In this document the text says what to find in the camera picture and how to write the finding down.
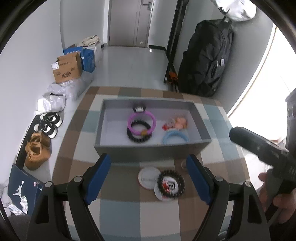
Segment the person's right hand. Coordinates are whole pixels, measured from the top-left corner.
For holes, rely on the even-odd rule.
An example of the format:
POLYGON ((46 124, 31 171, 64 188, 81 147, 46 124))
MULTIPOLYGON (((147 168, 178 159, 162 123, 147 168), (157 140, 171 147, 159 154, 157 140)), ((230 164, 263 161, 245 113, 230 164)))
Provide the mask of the person's right hand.
MULTIPOLYGON (((266 177, 267 173, 260 173, 258 178, 263 182, 259 190, 259 200, 263 206, 263 209, 267 209, 267 190, 266 190, 266 177)), ((292 217, 295 212, 295 189, 290 194, 279 194, 273 199, 274 206, 278 207, 281 212, 277 218, 278 223, 286 223, 292 217)))

